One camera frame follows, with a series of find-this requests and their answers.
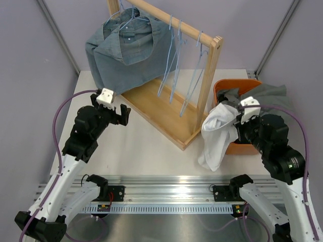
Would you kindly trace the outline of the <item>white shirt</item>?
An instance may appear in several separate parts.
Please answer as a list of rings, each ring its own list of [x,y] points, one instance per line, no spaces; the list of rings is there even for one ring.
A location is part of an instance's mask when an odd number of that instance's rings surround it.
[[[228,146],[238,139],[234,121],[238,115],[236,108],[218,104],[214,107],[201,126],[204,147],[198,163],[211,171],[216,171],[224,158]]]

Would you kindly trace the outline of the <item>grey pleated skirt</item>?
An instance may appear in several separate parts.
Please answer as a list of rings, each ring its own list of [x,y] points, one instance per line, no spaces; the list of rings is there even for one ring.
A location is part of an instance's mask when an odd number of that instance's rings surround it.
[[[292,103],[287,96],[285,85],[272,86],[260,84],[244,94],[239,94],[240,88],[223,89],[217,92],[218,102],[224,102],[226,105],[237,107],[239,102],[247,97],[252,96],[261,105],[280,106],[283,109],[293,110]]]

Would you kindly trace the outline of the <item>blue wire hanger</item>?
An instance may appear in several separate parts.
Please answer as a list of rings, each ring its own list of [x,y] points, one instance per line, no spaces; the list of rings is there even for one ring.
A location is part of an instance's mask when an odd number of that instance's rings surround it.
[[[183,116],[190,100],[191,100],[191,97],[196,89],[196,86],[201,78],[201,75],[204,71],[204,68],[201,69],[199,75],[197,76],[197,71],[198,71],[198,68],[200,66],[200,63],[201,63],[201,60],[202,60],[202,57],[203,55],[206,53],[208,54],[208,51],[207,50],[203,50],[203,44],[200,42],[200,38],[201,38],[201,34],[203,33],[203,31],[200,31],[199,32],[199,35],[198,35],[198,38],[197,38],[197,43],[196,43],[196,47],[198,45],[200,45],[200,48],[199,48],[199,59],[198,59],[198,62],[195,66],[195,69],[193,71],[193,74],[192,74],[192,78],[191,78],[191,81],[190,81],[190,84],[189,84],[189,88],[187,90],[187,94],[186,94],[186,97],[185,97],[185,100],[182,104],[182,107],[181,107],[181,110],[180,110],[180,117]]]

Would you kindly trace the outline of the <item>light blue denim garment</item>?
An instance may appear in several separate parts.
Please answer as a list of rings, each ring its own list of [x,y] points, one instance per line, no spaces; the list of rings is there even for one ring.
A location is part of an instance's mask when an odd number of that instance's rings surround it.
[[[121,24],[102,26],[86,41],[85,50],[90,70],[97,88],[108,88],[122,94],[135,86],[127,75],[138,62],[143,61],[140,33],[143,26],[135,33],[120,32]]]

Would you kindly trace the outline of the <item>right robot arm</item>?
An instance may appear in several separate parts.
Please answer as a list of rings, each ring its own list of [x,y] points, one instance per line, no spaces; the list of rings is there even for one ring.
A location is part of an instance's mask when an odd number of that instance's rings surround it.
[[[261,154],[262,163],[279,188],[286,214],[278,210],[246,174],[230,180],[229,194],[243,199],[265,222],[273,241],[322,241],[309,193],[305,159],[288,145],[288,126],[273,114],[236,122],[238,138],[245,139]]]

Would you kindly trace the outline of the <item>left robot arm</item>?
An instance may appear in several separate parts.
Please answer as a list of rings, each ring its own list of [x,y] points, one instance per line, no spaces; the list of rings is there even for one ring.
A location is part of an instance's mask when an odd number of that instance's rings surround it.
[[[115,92],[107,88],[89,90],[91,105],[77,111],[70,136],[63,149],[57,149],[59,164],[45,189],[27,211],[20,211],[15,223],[21,229],[19,240],[29,236],[37,241],[61,241],[69,223],[93,200],[111,204],[120,201],[117,190],[109,188],[109,181],[90,175],[71,197],[66,195],[76,176],[89,162],[98,147],[98,138],[108,125],[126,126],[131,109],[122,104],[116,113]]]

